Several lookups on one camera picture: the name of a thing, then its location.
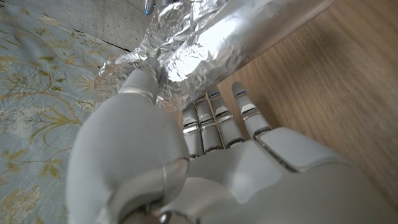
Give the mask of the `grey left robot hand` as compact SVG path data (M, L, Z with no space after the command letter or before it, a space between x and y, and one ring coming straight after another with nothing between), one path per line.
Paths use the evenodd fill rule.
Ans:
M83 123L67 172L69 223L396 223L397 212L334 150L272 129L240 83L245 140L218 91L184 112L155 105L154 58L121 65L118 93Z

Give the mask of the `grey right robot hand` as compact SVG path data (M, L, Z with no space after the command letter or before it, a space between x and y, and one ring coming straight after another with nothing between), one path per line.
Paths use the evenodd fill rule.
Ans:
M145 14L150 15L153 13L154 9L156 7L155 0L145 0Z

